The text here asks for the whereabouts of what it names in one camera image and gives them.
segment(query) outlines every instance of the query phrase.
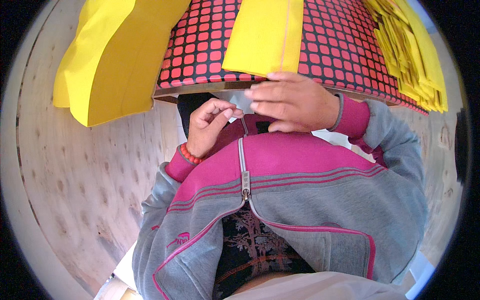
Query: embroidered logo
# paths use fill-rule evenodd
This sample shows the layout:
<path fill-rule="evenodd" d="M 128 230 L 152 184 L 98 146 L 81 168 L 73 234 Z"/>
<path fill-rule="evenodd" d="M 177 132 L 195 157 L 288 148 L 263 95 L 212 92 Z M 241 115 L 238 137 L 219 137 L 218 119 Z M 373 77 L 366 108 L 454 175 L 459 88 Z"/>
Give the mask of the embroidered logo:
<path fill-rule="evenodd" d="M 188 232 L 183 232 L 181 234 L 179 234 L 179 237 L 174 239 L 173 242 L 171 242 L 170 244 L 167 245 L 167 248 L 172 245 L 172 244 L 177 244 L 177 245 L 182 245 L 184 244 L 186 241 L 188 241 L 190 239 L 190 233 Z"/>

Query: yellow paper bundle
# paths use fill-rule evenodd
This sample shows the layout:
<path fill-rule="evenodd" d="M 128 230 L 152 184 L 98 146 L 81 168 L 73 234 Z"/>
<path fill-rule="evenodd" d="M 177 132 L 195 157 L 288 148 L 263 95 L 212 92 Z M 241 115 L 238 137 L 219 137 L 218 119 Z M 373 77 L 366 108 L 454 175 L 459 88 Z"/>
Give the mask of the yellow paper bundle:
<path fill-rule="evenodd" d="M 398 91 L 430 111 L 448 111 L 440 61 L 427 29 L 405 0 L 364 0 L 388 73 Z"/>
<path fill-rule="evenodd" d="M 297 72 L 303 0 L 243 0 L 222 68 L 266 77 Z"/>
<path fill-rule="evenodd" d="M 87 0 L 55 77 L 53 105 L 84 126 L 152 108 L 170 31 L 190 0 Z"/>

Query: sleeve cuff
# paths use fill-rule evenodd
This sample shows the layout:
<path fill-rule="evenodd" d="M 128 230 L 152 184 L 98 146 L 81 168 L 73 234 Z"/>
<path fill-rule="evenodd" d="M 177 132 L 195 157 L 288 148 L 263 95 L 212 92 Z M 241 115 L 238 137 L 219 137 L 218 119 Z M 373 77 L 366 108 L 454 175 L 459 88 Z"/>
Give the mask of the sleeve cuff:
<path fill-rule="evenodd" d="M 328 131 L 342 133 L 354 139 L 362 138 L 370 121 L 367 103 L 353 101 L 343 94 L 335 96 L 340 98 L 340 113 L 335 125 Z"/>
<path fill-rule="evenodd" d="M 196 166 L 182 155 L 178 146 L 172 160 L 165 167 L 165 172 L 176 181 L 183 182 Z"/>

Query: red bead bracelet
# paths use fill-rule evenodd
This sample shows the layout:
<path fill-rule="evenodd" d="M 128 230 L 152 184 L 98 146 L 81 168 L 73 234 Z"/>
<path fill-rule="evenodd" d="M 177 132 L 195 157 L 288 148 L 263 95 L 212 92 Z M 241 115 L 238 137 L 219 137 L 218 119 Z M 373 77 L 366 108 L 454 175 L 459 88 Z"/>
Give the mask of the red bead bracelet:
<path fill-rule="evenodd" d="M 187 143 L 183 143 L 180 145 L 180 152 L 185 156 L 186 159 L 188 159 L 190 162 L 198 165 L 199 163 L 203 162 L 203 159 L 194 157 L 190 152 L 187 150 Z"/>

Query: hand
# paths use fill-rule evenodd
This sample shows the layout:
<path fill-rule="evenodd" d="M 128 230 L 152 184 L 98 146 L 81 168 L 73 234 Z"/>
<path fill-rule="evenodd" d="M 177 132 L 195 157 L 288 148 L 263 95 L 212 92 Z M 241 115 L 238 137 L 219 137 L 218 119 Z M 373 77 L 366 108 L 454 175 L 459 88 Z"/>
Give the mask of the hand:
<path fill-rule="evenodd" d="M 187 150 L 202 158 L 214 145 L 216 138 L 231 117 L 242 118 L 243 110 L 225 100 L 211 98 L 190 115 Z"/>
<path fill-rule="evenodd" d="M 268 74 L 267 81 L 245 91 L 250 108 L 278 121 L 269 132 L 311 132 L 331 128 L 340 111 L 338 97 L 305 76 L 290 72 Z"/>

